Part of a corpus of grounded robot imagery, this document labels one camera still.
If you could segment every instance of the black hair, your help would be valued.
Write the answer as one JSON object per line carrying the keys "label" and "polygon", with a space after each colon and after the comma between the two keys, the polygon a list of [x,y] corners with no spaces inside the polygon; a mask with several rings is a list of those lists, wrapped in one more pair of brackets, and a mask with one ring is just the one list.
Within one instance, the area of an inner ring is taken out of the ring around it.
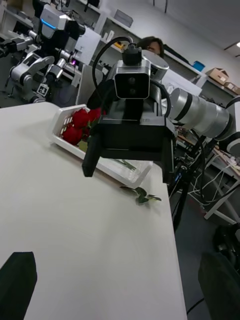
{"label": "black hair", "polygon": [[141,39],[138,43],[137,43],[137,47],[141,47],[143,50],[147,50],[148,47],[151,45],[152,42],[157,42],[159,44],[160,47],[160,57],[163,58],[164,57],[164,43],[161,39],[156,38],[154,36],[147,36],[146,38]]}

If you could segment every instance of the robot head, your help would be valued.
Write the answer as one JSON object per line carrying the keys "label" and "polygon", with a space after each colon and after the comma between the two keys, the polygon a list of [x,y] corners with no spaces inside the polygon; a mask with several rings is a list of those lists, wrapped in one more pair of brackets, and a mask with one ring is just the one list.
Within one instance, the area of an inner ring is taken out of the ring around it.
{"label": "robot head", "polygon": [[55,7],[45,4],[40,15],[40,37],[46,52],[65,49],[69,38],[77,41],[85,27]]}

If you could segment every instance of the person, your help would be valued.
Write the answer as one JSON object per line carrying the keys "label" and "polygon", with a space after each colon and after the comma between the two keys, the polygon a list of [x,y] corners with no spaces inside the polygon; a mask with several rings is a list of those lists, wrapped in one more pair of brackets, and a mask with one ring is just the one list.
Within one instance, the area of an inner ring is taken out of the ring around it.
{"label": "person", "polygon": [[159,38],[147,36],[137,43],[137,47],[141,47],[143,50],[151,51],[161,58],[164,58],[164,44]]}

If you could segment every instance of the white table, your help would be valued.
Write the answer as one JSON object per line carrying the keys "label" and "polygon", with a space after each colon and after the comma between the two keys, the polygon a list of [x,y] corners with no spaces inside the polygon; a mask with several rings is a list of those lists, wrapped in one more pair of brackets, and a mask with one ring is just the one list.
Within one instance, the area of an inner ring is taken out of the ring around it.
{"label": "white table", "polygon": [[57,110],[0,110],[0,266],[33,251],[38,280],[25,320],[186,320],[167,187],[154,166],[137,206],[107,176],[51,145]]}

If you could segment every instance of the white plastic basket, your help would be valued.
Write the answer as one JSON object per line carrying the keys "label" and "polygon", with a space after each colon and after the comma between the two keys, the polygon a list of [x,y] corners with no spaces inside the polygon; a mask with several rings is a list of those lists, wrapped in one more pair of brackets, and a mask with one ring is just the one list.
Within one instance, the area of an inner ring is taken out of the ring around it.
{"label": "white plastic basket", "polygon": [[[84,151],[61,138],[65,127],[72,121],[73,114],[80,109],[89,111],[85,104],[59,108],[52,120],[48,131],[48,137],[52,142],[56,143],[60,147],[66,149],[80,159],[84,159]],[[96,167],[126,186],[131,188],[139,187],[148,172],[151,170],[153,162],[137,160],[128,160],[127,162],[134,166],[135,169],[131,170],[115,160],[105,159],[102,157],[99,159]]]}

